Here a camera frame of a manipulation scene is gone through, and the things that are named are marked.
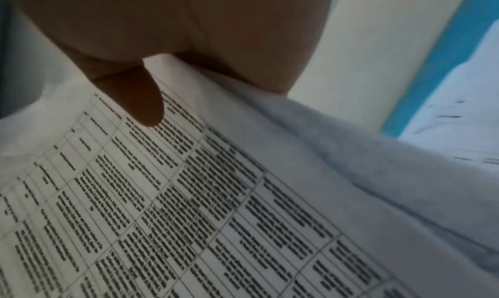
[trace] blue border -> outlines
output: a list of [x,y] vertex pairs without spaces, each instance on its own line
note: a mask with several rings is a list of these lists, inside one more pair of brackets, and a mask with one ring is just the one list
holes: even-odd
[[382,127],[398,137],[445,76],[466,62],[490,25],[499,19],[499,0],[464,0],[450,26],[424,62],[415,81]]

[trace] paper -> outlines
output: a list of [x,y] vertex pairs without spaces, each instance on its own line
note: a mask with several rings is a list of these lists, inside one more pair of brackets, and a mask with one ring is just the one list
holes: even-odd
[[454,69],[400,139],[499,175],[499,22]]
[[1,190],[1,297],[497,296],[291,134],[161,66],[158,127],[96,93]]

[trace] finger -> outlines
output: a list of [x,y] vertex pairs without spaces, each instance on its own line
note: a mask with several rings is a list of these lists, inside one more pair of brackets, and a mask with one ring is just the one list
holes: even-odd
[[111,97],[136,121],[156,126],[163,119],[163,98],[142,60],[112,62],[89,57],[57,44],[95,86]]

